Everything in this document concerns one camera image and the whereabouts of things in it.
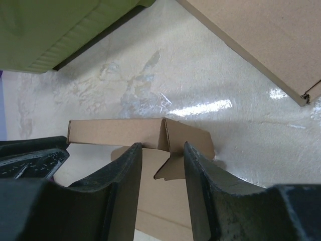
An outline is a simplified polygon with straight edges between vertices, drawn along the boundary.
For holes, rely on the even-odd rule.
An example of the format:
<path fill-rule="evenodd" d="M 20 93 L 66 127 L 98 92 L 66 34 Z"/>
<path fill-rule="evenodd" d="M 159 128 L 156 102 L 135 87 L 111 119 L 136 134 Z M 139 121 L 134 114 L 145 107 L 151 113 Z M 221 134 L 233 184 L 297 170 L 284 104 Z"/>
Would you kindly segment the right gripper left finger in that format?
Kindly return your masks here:
<path fill-rule="evenodd" d="M 1 179 L 1 240 L 133 240 L 141 171 L 135 143 L 68 187 Z"/>

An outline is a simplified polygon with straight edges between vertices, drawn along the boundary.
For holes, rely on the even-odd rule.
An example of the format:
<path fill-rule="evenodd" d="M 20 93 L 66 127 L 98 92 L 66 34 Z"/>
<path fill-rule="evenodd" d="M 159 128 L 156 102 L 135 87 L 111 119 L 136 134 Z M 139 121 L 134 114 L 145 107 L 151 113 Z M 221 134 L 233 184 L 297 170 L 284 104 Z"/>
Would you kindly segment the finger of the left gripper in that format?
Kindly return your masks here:
<path fill-rule="evenodd" d="M 69 158 L 64 136 L 1 141 L 1 178 L 51 179 Z"/>

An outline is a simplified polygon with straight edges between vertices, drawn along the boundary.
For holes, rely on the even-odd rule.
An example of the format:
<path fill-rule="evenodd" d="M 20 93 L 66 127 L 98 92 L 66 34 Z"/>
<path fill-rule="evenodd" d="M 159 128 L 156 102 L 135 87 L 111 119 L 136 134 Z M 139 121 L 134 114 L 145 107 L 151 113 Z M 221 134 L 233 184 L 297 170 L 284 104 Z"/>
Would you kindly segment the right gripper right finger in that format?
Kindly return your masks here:
<path fill-rule="evenodd" d="M 194 240 L 320 240 L 320 185 L 262 188 L 184 145 Z"/>

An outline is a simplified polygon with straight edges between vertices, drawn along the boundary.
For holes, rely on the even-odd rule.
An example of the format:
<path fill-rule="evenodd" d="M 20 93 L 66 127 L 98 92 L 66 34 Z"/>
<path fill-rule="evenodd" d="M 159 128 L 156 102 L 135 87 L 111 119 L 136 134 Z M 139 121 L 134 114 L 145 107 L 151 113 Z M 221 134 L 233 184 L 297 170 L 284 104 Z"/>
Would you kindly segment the brown paper box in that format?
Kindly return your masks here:
<path fill-rule="evenodd" d="M 71 120 L 67 140 L 116 146 L 112 160 L 132 144 L 141 143 L 136 228 L 159 240 L 192 240 L 184 145 L 189 143 L 213 159 L 214 145 L 208 131 L 169 118 Z"/>

